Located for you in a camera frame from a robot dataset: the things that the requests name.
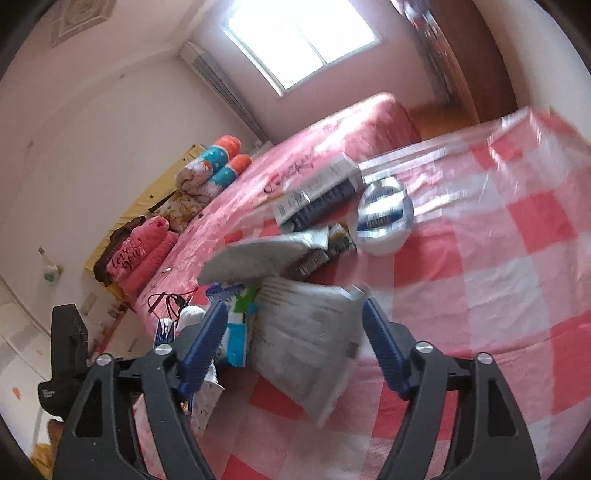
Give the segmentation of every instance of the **plastic sheet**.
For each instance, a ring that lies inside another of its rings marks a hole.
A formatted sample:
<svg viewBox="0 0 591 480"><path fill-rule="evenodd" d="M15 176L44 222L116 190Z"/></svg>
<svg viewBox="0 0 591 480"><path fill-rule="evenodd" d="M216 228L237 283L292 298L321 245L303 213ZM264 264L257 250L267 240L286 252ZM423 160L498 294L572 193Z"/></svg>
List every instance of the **plastic sheet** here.
<svg viewBox="0 0 591 480"><path fill-rule="evenodd" d="M360 167L366 181L395 175L422 218L398 252L358 251L310 281L365 283L415 338L445 353L490 352L547 478L591 416L591 148L560 118L525 109ZM269 204L242 213L212 251L277 234L272 219ZM239 373L221 375L226 391L200 442L218 478L376 478L405 403L384 384L368 343L322 429L256 373ZM449 400L428 478L449 447Z"/></svg>

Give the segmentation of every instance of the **blue gripper pad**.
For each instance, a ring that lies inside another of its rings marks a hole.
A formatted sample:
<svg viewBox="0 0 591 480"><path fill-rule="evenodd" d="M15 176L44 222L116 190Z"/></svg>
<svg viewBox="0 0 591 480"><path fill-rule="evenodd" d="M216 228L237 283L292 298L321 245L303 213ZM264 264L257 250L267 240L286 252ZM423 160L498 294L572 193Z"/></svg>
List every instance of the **blue gripper pad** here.
<svg viewBox="0 0 591 480"><path fill-rule="evenodd" d="M366 300L362 310L363 329L369 338L390 390L410 400L417 386L411 377L410 351L416 341L400 323L392 323L374 299Z"/></svg>
<svg viewBox="0 0 591 480"><path fill-rule="evenodd" d="M207 369L212 363L213 356L222 341L227 325L228 307L224 302L219 301L207 311L201 324L184 329L200 327L193 345L178 364L177 373L180 385L177 387L177 391L185 398L188 398L201 388Z"/></svg>

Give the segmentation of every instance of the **bed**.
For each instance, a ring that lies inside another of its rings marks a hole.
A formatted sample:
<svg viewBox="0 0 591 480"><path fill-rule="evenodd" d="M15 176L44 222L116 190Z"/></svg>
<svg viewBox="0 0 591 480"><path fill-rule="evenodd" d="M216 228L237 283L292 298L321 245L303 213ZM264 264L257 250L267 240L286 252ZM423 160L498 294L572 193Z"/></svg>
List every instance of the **bed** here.
<svg viewBox="0 0 591 480"><path fill-rule="evenodd" d="M216 249L277 234L267 200L289 188L306 162L321 164L344 151L360 161L366 179L395 174L415 206L433 208L424 209L397 253L359 251L311 281L363 282L415 338L458 356L490 352L547 478L591 416L591 148L559 117L524 109L382 155L417 137L404 110L381 95L279 145L189 226L135 308L152 332L164 312L148 313L149 295L191 291ZM278 157L294 167L277 169ZM348 219L352 210L353 204L331 220ZM201 296L199 289L196 303L204 303ZM256 372L222 374L226 391L199 439L216 477L375 479L405 404L385 385L369 344L360 350L322 429ZM454 402L449 394L428 478L443 467ZM150 472L161 476L141 403L136 421Z"/></svg>

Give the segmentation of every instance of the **pink towel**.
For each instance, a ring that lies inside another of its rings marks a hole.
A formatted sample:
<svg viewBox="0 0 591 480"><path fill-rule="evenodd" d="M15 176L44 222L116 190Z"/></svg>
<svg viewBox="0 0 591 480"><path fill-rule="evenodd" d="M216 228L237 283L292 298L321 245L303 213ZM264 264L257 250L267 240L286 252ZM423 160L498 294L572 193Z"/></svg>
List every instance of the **pink towel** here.
<svg viewBox="0 0 591 480"><path fill-rule="evenodd" d="M162 240L133 270L133 272L119 284L125 295L127 295L127 298L135 301L139 293L158 271L158 268L162 265L162 262L168 253L173 249L177 240L177 233L167 232L164 240Z"/></svg>
<svg viewBox="0 0 591 480"><path fill-rule="evenodd" d="M158 246L168 231L168 220L156 216L135 227L121 244L107 265L107 273L121 282Z"/></svg>

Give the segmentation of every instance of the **package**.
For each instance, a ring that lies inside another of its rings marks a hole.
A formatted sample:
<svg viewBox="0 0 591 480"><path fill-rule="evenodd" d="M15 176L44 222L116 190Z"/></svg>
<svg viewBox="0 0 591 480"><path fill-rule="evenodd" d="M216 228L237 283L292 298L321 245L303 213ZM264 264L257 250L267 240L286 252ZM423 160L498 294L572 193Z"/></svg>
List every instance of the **package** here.
<svg viewBox="0 0 591 480"><path fill-rule="evenodd" d="M371 183L357 213L355 240L360 249L374 255L399 250L414 226L413 201L395 177Z"/></svg>
<svg viewBox="0 0 591 480"><path fill-rule="evenodd" d="M256 297L249 364L318 426L345 390L363 336L363 290L266 278Z"/></svg>
<svg viewBox="0 0 591 480"><path fill-rule="evenodd" d="M358 165L341 154L303 185L283 195L273 206L282 232L300 232L314 225L363 188Z"/></svg>
<svg viewBox="0 0 591 480"><path fill-rule="evenodd" d="M318 248L301 260L290 265L281 273L284 278L304 281L316 270L326 265L332 259L352 250L355 243L349 235L344 223L334 223L328 227L329 241L327 248Z"/></svg>
<svg viewBox="0 0 591 480"><path fill-rule="evenodd" d="M174 342L176 336L176 329L174 322L170 318L161 318L158 320L156 327L156 333L154 334L154 346L168 343L171 345Z"/></svg>
<svg viewBox="0 0 591 480"><path fill-rule="evenodd" d="M208 260L198 280L202 285L261 280L279 275L309 253L328 246L329 227L236 242Z"/></svg>
<svg viewBox="0 0 591 480"><path fill-rule="evenodd" d="M250 344L250 324L256 312L254 297L257 288L242 284L214 283L206 291L210 302L224 301L228 305L228 326L216 352L216 362L233 367L246 366Z"/></svg>

